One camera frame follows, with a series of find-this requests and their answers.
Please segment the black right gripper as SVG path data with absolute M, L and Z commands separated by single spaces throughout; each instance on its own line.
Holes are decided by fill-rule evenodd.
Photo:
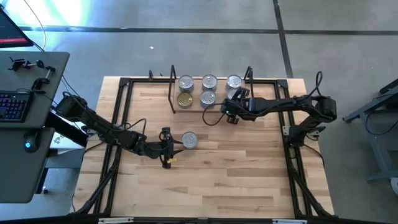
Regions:
M 221 103 L 221 113 L 227 116 L 227 122 L 237 124 L 239 118 L 245 121 L 255 121 L 256 117 L 248 111 L 249 90 L 247 88 L 232 88 L 227 91 L 226 98 Z

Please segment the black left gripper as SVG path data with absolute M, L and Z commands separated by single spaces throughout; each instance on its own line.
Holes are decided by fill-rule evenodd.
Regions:
M 169 127 L 162 128 L 159 134 L 159 139 L 159 142 L 146 142 L 144 144 L 146 156 L 150 157 L 151 159 L 159 158 L 162 163 L 162 167 L 164 169 L 170 169 L 171 163 L 169 162 L 169 159 L 183 150 L 177 150 L 171 153 L 171 131 Z M 183 144 L 183 142 L 174 140 L 172 143 Z

